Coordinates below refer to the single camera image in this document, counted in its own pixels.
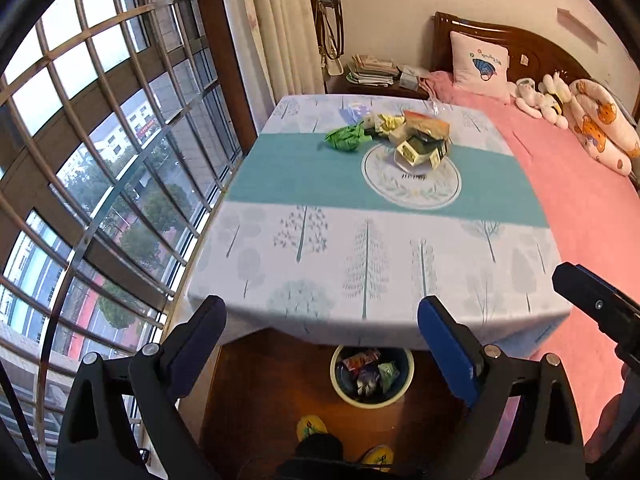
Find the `person's right hand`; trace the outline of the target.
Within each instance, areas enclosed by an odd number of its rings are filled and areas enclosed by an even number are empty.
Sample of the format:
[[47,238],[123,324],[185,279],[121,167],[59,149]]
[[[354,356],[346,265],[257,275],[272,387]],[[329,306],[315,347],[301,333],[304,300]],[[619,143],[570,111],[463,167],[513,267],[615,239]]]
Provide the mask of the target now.
[[627,364],[622,366],[620,374],[624,381],[623,391],[605,405],[597,428],[585,444],[585,460],[588,464],[595,463],[612,448],[639,409],[639,375]]

